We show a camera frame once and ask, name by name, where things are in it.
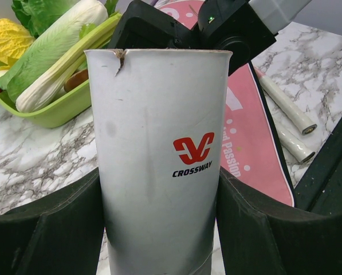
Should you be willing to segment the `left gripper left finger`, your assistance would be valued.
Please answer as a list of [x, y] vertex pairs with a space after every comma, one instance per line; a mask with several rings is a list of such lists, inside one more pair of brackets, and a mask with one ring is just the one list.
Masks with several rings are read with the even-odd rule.
[[96, 274], [103, 234], [95, 169], [0, 215], [0, 274]]

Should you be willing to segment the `white shuttlecock tube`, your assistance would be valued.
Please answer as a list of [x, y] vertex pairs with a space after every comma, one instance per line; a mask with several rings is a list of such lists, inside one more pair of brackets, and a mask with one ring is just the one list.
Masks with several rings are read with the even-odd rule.
[[112, 274], [211, 269], [231, 53], [86, 53]]

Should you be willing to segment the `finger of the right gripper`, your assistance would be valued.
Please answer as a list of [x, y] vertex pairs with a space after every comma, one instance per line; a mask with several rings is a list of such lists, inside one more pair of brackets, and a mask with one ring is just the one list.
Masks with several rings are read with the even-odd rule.
[[132, 1], [113, 32], [108, 49], [191, 49], [192, 32], [170, 15]]

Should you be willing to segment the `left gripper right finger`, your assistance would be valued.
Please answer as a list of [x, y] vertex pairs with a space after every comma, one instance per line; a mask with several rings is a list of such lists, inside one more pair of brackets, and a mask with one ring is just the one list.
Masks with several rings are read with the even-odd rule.
[[288, 206], [224, 168], [217, 225], [226, 274], [342, 274], [342, 213]]

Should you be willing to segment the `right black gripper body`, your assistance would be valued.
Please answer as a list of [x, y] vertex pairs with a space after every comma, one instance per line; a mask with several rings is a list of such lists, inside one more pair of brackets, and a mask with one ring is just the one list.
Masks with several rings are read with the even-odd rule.
[[229, 75], [276, 42], [249, 1], [176, 1], [170, 16], [190, 30], [177, 30], [174, 49], [210, 49], [232, 52]]

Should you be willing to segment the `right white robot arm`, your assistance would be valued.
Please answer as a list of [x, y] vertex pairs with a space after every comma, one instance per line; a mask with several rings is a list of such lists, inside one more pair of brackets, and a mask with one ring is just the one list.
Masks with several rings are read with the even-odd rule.
[[209, 0], [192, 29], [143, 2], [132, 1], [121, 17], [110, 49], [198, 49], [232, 52], [229, 74], [275, 43], [308, 1]]

